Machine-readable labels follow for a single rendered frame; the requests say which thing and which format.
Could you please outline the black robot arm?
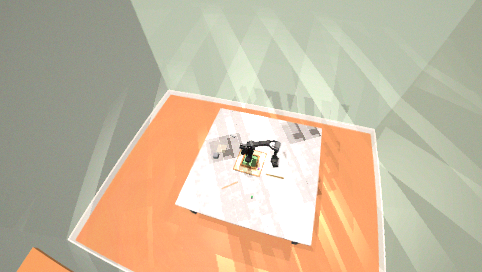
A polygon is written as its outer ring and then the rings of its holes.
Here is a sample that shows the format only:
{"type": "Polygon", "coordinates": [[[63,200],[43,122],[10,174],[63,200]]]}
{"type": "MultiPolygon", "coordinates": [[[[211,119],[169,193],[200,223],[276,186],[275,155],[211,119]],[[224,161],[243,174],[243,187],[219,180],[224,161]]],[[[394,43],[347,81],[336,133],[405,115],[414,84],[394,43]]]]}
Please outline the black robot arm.
{"type": "Polygon", "coordinates": [[[251,152],[253,152],[253,150],[255,150],[256,147],[262,147],[262,146],[267,146],[271,150],[274,150],[274,155],[271,156],[270,162],[272,163],[273,168],[279,168],[280,158],[278,158],[278,156],[277,156],[278,152],[280,151],[280,148],[281,148],[281,143],[279,141],[276,141],[276,140],[253,141],[253,140],[250,140],[246,144],[240,143],[239,149],[242,149],[241,155],[246,154],[246,156],[247,156],[247,151],[251,153],[251,152]],[[273,142],[275,143],[274,148],[270,145],[270,143],[273,143],[273,142]]]}

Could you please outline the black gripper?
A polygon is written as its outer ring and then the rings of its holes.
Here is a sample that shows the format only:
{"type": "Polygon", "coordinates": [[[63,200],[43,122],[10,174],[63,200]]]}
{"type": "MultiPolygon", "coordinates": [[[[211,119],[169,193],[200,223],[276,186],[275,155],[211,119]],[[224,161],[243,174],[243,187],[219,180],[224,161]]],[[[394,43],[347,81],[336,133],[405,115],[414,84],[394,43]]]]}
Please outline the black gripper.
{"type": "Polygon", "coordinates": [[[247,151],[247,156],[245,158],[245,162],[251,163],[253,153],[254,153],[254,150],[251,153],[247,151]]]}

